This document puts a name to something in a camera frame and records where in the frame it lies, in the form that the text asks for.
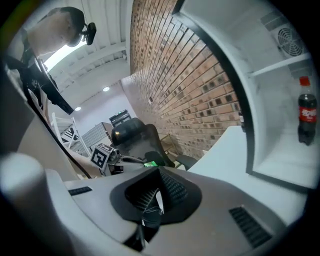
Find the plastic bottle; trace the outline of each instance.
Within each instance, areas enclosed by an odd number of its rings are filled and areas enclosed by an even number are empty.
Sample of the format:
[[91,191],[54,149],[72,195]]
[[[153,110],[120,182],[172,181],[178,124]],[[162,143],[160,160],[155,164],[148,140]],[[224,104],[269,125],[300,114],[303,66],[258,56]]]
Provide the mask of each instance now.
[[299,126],[298,138],[300,143],[309,146],[316,135],[317,99],[313,94],[307,76],[300,77],[301,93],[298,98]]

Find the white shelving rack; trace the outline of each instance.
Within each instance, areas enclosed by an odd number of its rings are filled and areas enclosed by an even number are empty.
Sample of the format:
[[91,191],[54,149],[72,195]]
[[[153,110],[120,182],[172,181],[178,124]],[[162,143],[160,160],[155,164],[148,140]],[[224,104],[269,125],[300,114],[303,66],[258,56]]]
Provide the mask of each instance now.
[[[85,152],[87,153],[87,155],[89,157],[91,156],[91,151],[88,149],[82,136],[79,134],[76,126],[76,121],[73,117],[71,119],[60,118],[60,117],[56,117],[56,114],[53,112],[51,126],[53,127],[58,140],[63,145],[68,147],[68,149],[70,149],[74,143],[80,142]],[[71,139],[68,140],[67,142],[63,142],[63,136],[65,135],[65,133],[70,132],[71,129],[73,130]]]

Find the white counter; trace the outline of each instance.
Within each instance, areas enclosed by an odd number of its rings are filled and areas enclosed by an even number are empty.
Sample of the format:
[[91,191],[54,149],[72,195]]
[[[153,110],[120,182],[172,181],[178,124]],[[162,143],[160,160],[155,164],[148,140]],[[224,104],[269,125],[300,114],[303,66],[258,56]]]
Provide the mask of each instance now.
[[189,172],[226,181],[273,210],[285,224],[301,214],[307,196],[246,173],[247,139],[240,126],[230,126]]

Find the office chair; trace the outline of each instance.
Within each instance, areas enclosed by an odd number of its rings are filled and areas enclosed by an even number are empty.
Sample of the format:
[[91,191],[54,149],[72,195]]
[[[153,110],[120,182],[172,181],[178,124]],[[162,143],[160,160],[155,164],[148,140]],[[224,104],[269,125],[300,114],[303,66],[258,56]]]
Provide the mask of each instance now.
[[[164,151],[157,128],[132,118],[114,127],[111,132],[113,146],[122,155],[140,158],[146,162],[154,161],[158,166],[175,167]],[[178,155],[177,162],[189,170],[197,160],[187,155]]]

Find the white cabinet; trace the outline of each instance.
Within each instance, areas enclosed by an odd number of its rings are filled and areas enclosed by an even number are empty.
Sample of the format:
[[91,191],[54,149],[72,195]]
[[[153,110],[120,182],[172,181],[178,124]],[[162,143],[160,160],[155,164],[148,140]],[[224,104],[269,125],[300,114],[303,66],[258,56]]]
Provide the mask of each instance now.
[[[310,146],[299,143],[298,97],[299,76],[307,75],[319,99],[318,76],[293,27],[266,1],[203,0],[197,4],[186,0],[180,12],[218,44],[241,80],[254,129],[252,171],[314,188],[320,141],[315,139]],[[284,36],[293,40],[279,47],[281,29],[289,31]]]

